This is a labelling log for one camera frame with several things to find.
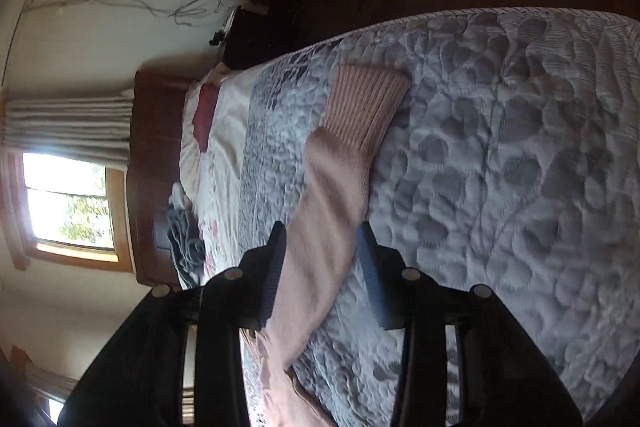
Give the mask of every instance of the wooden window frame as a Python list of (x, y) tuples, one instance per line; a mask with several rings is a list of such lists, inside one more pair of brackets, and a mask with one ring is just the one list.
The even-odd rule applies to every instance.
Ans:
[[(133, 272), (129, 247), (129, 227), (127, 224), (127, 205), (125, 196), (125, 173), (116, 169), (105, 169), (106, 199), (113, 230), (113, 252), (118, 261), (100, 261), (86, 257), (76, 257), (73, 251), (88, 254), (111, 255), (111, 250), (104, 248), (75, 247), (66, 243), (44, 241), (33, 235), (27, 187), (24, 182), (24, 168), (22, 154), (7, 153), (2, 158), (1, 172), (4, 177), (2, 183), (2, 198), (0, 200), (0, 222), (7, 241), (7, 246), (17, 269), (25, 270), (30, 259), (40, 259), (51, 263), (80, 266), (90, 269)], [(69, 255), (44, 251), (38, 245), (62, 248)]]

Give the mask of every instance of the wooden headboard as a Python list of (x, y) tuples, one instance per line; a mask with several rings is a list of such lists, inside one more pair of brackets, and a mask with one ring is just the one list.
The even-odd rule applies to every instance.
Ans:
[(127, 206), (136, 279), (179, 288), (166, 238), (172, 185), (180, 179), (182, 106), (192, 78), (139, 71), (131, 118)]

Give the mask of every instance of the pebble pattern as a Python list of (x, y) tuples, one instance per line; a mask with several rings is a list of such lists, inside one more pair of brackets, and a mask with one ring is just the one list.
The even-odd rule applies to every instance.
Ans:
[[(300, 199), (334, 67), (396, 68), (412, 88), (370, 174), (377, 240), (438, 283), (491, 286), (589, 417), (640, 347), (638, 28), (578, 10), (464, 10), (281, 58), (252, 96), (241, 251)], [(402, 331), (375, 323), (355, 263), (294, 369), (340, 427), (388, 425), (401, 347)], [(455, 423), (451, 345), (449, 362)]]

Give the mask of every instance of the black object on nightstand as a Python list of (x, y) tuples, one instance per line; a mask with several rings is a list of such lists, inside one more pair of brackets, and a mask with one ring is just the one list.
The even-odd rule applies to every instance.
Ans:
[(223, 62), (232, 70), (246, 70), (296, 49), (292, 19), (236, 8), (221, 29), (223, 35), (216, 32), (209, 44), (224, 41)]

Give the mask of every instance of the metal screw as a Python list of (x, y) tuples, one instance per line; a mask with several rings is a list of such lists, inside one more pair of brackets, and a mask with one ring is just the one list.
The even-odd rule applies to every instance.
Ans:
[(494, 292), (489, 286), (484, 284), (478, 284), (474, 286), (474, 294), (481, 299), (488, 299)]
[(225, 279), (227, 279), (228, 281), (235, 281), (237, 279), (240, 279), (243, 275), (244, 272), (242, 272), (242, 270), (239, 268), (229, 268), (227, 271), (225, 271)]
[(158, 286), (154, 286), (151, 290), (151, 295), (154, 297), (164, 297), (165, 295), (169, 295), (171, 288), (166, 284), (159, 284)]
[(409, 282), (414, 282), (420, 279), (420, 270), (415, 268), (405, 268), (402, 270), (402, 278)]

